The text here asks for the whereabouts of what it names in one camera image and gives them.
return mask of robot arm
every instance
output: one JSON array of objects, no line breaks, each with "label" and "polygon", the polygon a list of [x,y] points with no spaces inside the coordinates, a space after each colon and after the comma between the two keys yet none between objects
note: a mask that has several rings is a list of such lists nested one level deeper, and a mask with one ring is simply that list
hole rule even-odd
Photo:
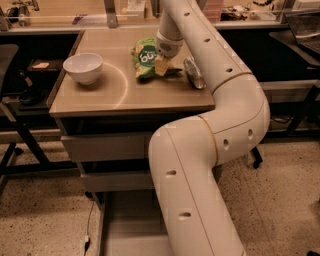
[{"label": "robot arm", "polygon": [[152,178],[176,256],[242,256],[212,168],[244,155],[263,139],[270,120],[263,90],[249,68],[194,0],[163,0],[159,52],[174,57],[183,40],[216,108],[177,120],[152,136]]}]

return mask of white bowl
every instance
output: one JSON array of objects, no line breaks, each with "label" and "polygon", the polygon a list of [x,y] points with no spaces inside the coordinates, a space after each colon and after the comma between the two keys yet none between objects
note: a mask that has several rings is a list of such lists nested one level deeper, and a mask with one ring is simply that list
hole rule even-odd
[{"label": "white bowl", "polygon": [[73,55],[63,62],[63,68],[71,78],[81,84],[94,83],[102,72],[103,59],[94,53]]}]

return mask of floor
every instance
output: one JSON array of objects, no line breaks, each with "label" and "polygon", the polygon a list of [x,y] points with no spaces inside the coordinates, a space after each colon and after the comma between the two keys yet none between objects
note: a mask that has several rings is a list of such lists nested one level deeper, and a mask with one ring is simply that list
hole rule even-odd
[{"label": "floor", "polygon": [[[40,142],[66,160],[60,142]],[[15,164],[33,163],[28,149]],[[7,145],[0,144],[0,157]],[[319,138],[266,139],[258,170],[251,154],[222,166],[219,187],[248,256],[305,256],[320,247]],[[77,170],[2,177],[0,255],[96,255],[100,212]],[[173,256],[152,191],[108,195],[103,255]]]}]

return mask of table top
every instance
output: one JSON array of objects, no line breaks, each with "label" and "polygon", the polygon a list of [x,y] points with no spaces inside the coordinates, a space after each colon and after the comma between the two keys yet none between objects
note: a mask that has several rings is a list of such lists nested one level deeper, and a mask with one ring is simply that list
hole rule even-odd
[{"label": "table top", "polygon": [[[156,35],[157,27],[86,29],[77,53],[102,56],[103,73],[92,85],[83,86],[66,74],[50,108],[53,117],[105,116],[170,111],[206,112],[214,109],[214,101],[206,88],[197,90],[184,71],[178,75],[150,79],[135,78],[131,50],[144,37]],[[191,56],[184,44],[172,60],[183,68],[183,60]]]}]

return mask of chip bag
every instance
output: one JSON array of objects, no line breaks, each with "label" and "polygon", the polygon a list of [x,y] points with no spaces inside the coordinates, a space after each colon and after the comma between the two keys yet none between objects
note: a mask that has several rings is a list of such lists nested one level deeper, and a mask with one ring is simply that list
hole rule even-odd
[{"label": "chip bag", "polygon": [[[136,70],[136,78],[153,78],[159,77],[155,72],[155,60],[157,51],[155,47],[155,37],[142,38],[133,47],[131,54],[133,56]],[[169,67],[164,76],[168,76],[181,71],[182,69]]]}]

